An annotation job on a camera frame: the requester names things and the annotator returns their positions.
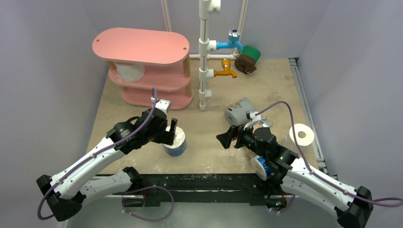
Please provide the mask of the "blue toilet paper roll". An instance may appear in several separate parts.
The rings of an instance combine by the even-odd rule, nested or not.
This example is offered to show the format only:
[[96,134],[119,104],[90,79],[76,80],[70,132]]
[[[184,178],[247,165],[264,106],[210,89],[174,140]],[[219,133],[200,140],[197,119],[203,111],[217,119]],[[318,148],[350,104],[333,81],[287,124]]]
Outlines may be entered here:
[[186,135],[181,127],[176,127],[173,144],[163,144],[165,152],[170,156],[180,156],[187,148]]

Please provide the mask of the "grey toilet paper roll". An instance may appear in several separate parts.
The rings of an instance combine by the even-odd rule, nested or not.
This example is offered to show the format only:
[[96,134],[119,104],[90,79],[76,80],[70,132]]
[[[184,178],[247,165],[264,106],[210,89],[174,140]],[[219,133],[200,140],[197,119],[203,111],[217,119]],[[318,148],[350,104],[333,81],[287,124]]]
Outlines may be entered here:
[[251,101],[244,97],[224,111],[224,117],[230,125],[242,125],[248,122],[246,114],[256,112],[257,109]]

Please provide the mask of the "plain white toilet paper roll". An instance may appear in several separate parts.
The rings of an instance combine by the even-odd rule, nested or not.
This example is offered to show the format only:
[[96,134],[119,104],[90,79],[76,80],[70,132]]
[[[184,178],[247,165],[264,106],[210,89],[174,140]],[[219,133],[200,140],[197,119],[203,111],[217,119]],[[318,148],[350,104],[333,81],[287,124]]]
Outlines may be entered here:
[[115,62],[118,82],[136,82],[145,75],[145,67],[142,64]]

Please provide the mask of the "pink three-tier shelf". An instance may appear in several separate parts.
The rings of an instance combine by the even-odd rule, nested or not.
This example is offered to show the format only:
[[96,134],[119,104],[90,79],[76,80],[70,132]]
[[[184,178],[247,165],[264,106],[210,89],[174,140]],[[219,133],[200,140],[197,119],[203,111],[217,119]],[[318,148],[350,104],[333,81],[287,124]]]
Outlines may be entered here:
[[[137,28],[110,28],[99,33],[93,52],[107,62],[109,79],[121,87],[130,105],[149,106],[152,88],[158,98],[171,101],[173,110],[186,108],[193,99],[188,39],[176,32]],[[145,75],[136,82],[118,82],[115,62],[142,64]]]

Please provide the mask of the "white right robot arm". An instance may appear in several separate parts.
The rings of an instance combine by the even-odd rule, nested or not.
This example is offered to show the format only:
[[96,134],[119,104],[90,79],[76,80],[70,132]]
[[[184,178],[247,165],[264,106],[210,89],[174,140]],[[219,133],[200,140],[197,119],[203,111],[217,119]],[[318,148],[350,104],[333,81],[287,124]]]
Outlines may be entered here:
[[246,147],[255,156],[250,160],[256,174],[267,181],[272,193],[281,190],[299,196],[336,217],[343,228],[363,228],[373,211],[370,190],[343,184],[324,174],[290,149],[280,145],[268,127],[244,129],[232,125],[217,140],[228,149],[235,141],[236,149]]

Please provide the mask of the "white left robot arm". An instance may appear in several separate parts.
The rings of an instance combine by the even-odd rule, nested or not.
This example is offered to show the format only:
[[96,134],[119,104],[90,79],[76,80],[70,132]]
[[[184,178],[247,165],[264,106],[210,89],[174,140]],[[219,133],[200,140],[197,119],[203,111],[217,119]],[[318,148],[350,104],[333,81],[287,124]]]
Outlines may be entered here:
[[37,217],[65,221],[76,215],[84,205],[104,196],[122,193],[137,194],[159,189],[144,182],[134,167],[126,167],[108,178],[93,180],[109,164],[140,149],[147,143],[173,145],[178,120],[168,123],[166,113],[152,107],[109,130],[100,143],[70,167],[53,176],[42,175],[36,183],[43,194]]

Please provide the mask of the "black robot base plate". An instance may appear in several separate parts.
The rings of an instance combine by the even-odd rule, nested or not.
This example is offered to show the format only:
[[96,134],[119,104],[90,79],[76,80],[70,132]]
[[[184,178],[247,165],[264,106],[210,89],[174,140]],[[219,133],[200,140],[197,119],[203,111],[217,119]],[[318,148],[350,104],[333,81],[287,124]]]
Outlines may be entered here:
[[235,174],[142,174],[126,195],[142,196],[145,206],[162,202],[247,203],[282,209],[288,200],[278,184],[261,180],[254,173]]

